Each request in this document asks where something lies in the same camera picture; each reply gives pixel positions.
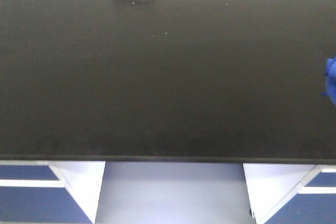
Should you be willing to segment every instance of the cabinet drawer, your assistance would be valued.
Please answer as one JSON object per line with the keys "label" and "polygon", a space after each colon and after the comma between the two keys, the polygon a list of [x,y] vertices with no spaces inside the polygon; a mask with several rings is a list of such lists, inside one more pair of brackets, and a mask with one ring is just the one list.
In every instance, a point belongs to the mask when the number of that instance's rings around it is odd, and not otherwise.
{"label": "cabinet drawer", "polygon": [[306,187],[336,187],[336,173],[320,172]]}
{"label": "cabinet drawer", "polygon": [[0,179],[58,180],[48,165],[0,165]]}

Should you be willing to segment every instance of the black countertop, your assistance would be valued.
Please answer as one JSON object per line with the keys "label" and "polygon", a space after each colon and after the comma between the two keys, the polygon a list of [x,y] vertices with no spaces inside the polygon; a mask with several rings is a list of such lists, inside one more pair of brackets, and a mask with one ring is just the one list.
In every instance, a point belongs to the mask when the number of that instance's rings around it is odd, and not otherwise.
{"label": "black countertop", "polygon": [[336,0],[0,0],[0,158],[336,163]]}

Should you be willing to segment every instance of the white wall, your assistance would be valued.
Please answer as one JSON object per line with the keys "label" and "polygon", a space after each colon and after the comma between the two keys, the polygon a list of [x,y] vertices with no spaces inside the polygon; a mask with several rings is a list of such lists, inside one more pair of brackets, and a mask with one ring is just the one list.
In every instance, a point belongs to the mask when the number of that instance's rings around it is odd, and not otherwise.
{"label": "white wall", "polygon": [[106,163],[96,223],[253,224],[242,165]]}

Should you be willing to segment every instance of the blue cabinet door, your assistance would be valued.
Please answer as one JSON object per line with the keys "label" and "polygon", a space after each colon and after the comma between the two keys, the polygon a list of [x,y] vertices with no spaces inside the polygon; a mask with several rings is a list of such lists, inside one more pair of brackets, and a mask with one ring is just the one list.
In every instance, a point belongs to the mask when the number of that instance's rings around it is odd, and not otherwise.
{"label": "blue cabinet door", "polygon": [[335,194],[297,194],[266,224],[335,224]]}
{"label": "blue cabinet door", "polygon": [[65,188],[0,187],[0,221],[91,223]]}

